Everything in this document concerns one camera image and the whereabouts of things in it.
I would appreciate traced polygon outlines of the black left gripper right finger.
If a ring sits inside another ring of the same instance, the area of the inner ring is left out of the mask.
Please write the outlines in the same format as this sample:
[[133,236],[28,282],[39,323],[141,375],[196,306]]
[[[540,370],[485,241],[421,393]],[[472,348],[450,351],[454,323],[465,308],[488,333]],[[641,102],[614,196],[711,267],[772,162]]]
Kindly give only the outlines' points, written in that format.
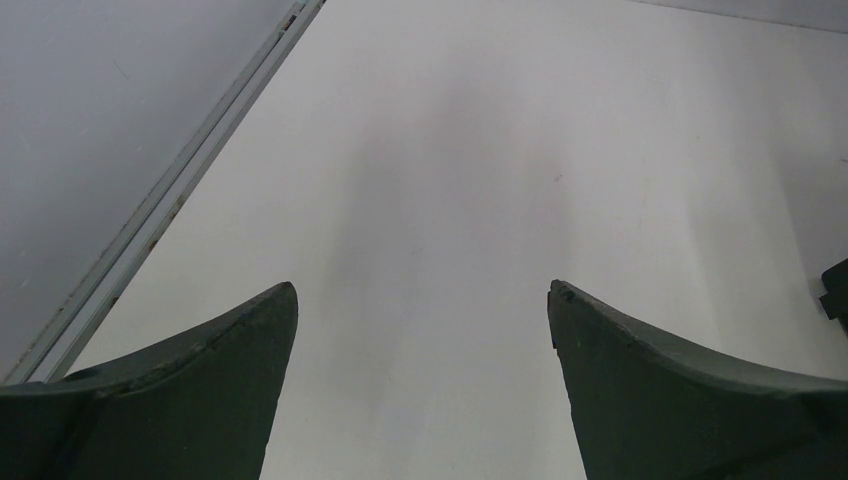
[[847,385],[706,348],[555,280],[552,342],[590,479],[843,479]]

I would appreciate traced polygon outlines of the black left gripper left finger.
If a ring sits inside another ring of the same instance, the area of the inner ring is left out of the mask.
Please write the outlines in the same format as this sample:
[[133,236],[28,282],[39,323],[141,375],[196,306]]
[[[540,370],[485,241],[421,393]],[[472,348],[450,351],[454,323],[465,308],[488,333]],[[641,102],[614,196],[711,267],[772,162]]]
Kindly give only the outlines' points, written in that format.
[[298,325],[288,282],[64,379],[1,391],[5,479],[256,479]]

